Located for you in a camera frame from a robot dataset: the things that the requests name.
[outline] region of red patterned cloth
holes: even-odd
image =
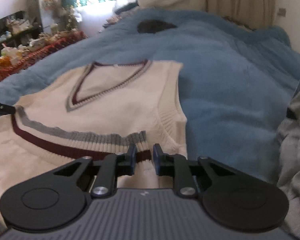
[[[27,69],[28,67],[34,65],[40,59],[43,59],[50,54],[63,49],[71,44],[74,44],[78,41],[87,38],[87,36],[82,31],[77,31],[72,33],[70,36],[61,38],[55,43],[45,46],[44,48],[30,53],[27,57],[20,60],[16,65],[11,65],[9,67],[0,68],[0,82],[7,78],[8,76],[19,73],[23,69]]]

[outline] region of bed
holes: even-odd
[[[146,19],[175,24],[138,33]],[[0,102],[40,91],[70,69],[98,61],[125,64],[175,60],[184,64],[179,98],[187,117],[188,158],[200,155],[269,183],[279,177],[276,130],[300,79],[300,55],[279,27],[253,32],[200,11],[143,9],[0,82]]]

